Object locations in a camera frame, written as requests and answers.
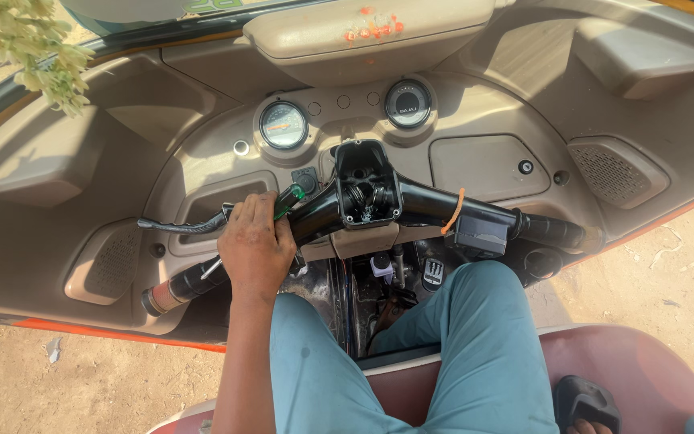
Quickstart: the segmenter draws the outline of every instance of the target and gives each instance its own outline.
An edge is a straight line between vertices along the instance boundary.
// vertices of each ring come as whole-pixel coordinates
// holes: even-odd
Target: dirt ground
[[[61,18],[69,20],[63,10]],[[77,28],[69,39],[92,37]],[[0,65],[0,80],[17,70]],[[694,210],[527,289],[537,326],[620,323],[666,342],[694,370]],[[62,337],[50,364],[44,346]],[[0,434],[145,432],[215,397],[223,354],[0,326]]]

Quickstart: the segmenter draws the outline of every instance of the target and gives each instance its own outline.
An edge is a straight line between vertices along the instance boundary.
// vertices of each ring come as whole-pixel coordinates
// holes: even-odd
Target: red seat
[[[548,387],[565,375],[579,375],[611,391],[624,434],[682,434],[686,420],[694,416],[694,374],[670,348],[646,333],[595,324],[541,334],[540,343]],[[420,426],[427,417],[440,363],[438,355],[426,356],[365,374],[388,415]],[[196,433],[202,420],[213,416],[212,410],[196,411],[200,409],[180,419],[177,415],[171,418],[177,420],[150,433]]]

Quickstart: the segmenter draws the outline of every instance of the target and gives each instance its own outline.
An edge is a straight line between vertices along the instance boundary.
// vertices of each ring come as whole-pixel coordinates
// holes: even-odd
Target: white flowers
[[[0,0],[0,61],[23,65],[14,82],[41,90],[58,105],[54,110],[74,117],[90,102],[82,95],[87,84],[80,73],[94,52],[63,43],[71,24],[53,19],[54,11],[53,0]]]

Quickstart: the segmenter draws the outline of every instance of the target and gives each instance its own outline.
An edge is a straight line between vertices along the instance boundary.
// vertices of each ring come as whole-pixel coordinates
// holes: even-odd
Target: gauge
[[[387,94],[385,111],[398,128],[419,127],[430,116],[430,93],[418,81],[404,80]]]
[[[308,125],[304,113],[286,101],[269,104],[261,113],[261,136],[270,146],[288,150],[304,143]]]

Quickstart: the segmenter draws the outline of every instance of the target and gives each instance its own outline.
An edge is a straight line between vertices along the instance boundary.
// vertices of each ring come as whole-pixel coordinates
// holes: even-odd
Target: leg
[[[269,358],[279,434],[413,432],[385,415],[361,370],[303,298],[278,294]]]
[[[461,266],[375,339],[377,350],[441,342],[428,432],[558,432],[529,303],[501,263]]]

